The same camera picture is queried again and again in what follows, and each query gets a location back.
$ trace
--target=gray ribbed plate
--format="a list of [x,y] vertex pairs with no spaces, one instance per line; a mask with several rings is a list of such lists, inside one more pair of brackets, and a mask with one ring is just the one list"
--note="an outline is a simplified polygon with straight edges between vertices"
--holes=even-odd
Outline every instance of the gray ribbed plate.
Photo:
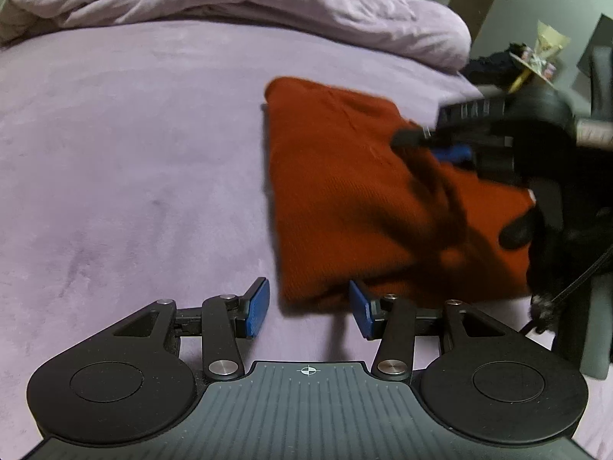
[[473,443],[424,412],[405,384],[377,380],[359,363],[258,362],[209,386],[191,415],[139,444],[87,448],[51,439],[31,460],[192,459],[585,460],[566,439],[530,448]]

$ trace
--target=black cord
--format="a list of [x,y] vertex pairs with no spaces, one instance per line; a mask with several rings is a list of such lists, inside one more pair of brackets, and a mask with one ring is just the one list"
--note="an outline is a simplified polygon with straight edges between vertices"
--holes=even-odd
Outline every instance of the black cord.
[[[572,294],[574,293],[574,291],[576,291],[579,287],[581,287],[586,280],[590,279],[592,277],[592,275],[594,273],[596,273],[596,271],[598,271],[598,269],[605,264],[605,262],[611,257],[613,256],[613,244],[611,244],[609,246],[609,248],[603,252],[600,257],[594,261],[594,263],[592,263],[592,265],[587,268],[586,271],[584,271],[583,273],[581,273],[581,275],[579,275],[579,277],[574,280],[568,287],[566,287],[565,289],[563,289],[562,291],[560,291],[559,294],[557,294],[551,301],[550,304],[561,304],[562,302],[566,301],[566,299]],[[526,323],[521,330],[519,330],[519,333],[522,335],[528,335],[528,333],[534,329],[537,326],[537,322],[535,320],[530,320],[528,323]]]

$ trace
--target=white calibration symbol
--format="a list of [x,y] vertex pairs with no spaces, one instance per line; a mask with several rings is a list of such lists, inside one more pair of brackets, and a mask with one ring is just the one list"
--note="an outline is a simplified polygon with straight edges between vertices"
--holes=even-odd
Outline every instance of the white calibration symbol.
[[321,371],[321,370],[318,370],[317,368],[313,368],[312,366],[308,366],[308,367],[301,368],[298,371],[305,375],[313,375],[316,371]]

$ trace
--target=silver screw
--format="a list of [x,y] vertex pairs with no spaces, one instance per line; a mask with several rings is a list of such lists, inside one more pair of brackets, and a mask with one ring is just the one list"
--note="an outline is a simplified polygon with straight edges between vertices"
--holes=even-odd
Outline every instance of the silver screw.
[[379,361],[377,368],[387,375],[402,375],[408,370],[406,363],[399,359],[384,359],[383,361]]
[[208,366],[208,370],[216,375],[231,375],[238,370],[238,365],[229,359],[218,359]]

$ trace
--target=orange-red cloth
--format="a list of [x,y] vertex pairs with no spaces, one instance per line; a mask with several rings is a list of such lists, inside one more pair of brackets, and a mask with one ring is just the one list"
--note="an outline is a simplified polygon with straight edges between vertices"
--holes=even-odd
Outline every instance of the orange-red cloth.
[[527,249],[498,233],[532,205],[526,191],[441,166],[425,149],[389,143],[406,127],[385,99],[297,78],[266,89],[282,297],[346,303],[360,278],[418,306],[526,293]]

